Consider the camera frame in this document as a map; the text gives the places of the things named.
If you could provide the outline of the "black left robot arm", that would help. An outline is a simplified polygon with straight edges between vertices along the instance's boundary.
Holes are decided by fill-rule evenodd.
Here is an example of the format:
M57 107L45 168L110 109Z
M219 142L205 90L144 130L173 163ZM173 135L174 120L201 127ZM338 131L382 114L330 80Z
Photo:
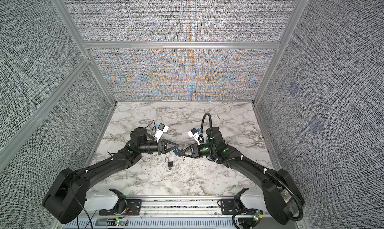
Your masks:
M86 193L105 178L134 166L142 153L167 154L179 145L165 139L155 139L146 128L131 131L130 140L111 157L75 171L62 170L45 195L42 205L61 224L67 224L86 212Z

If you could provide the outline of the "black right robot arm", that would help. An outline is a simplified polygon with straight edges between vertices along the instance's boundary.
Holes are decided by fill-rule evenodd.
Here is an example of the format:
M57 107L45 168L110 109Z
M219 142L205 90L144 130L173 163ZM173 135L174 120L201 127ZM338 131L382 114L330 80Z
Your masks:
M238 149L227 144L219 127L207 130L207 142L200 141L179 150L178 156L188 158L208 157L216 164L240 172L263 191L268 213L280 224L301 221L304 217L305 200L291 175L264 167L244 156Z

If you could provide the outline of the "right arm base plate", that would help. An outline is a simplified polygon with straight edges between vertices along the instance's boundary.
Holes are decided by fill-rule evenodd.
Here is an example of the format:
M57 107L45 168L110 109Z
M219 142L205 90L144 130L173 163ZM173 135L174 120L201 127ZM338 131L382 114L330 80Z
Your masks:
M246 211L247 208L238 199L222 198L217 201L222 215L233 215L237 212Z

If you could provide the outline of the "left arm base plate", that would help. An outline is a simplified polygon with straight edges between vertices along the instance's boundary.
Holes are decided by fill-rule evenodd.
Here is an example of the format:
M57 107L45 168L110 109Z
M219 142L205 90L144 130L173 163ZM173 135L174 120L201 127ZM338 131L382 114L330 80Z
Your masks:
M118 201L117 204L110 210L100 210L99 216L138 216L142 207L141 199L125 199Z

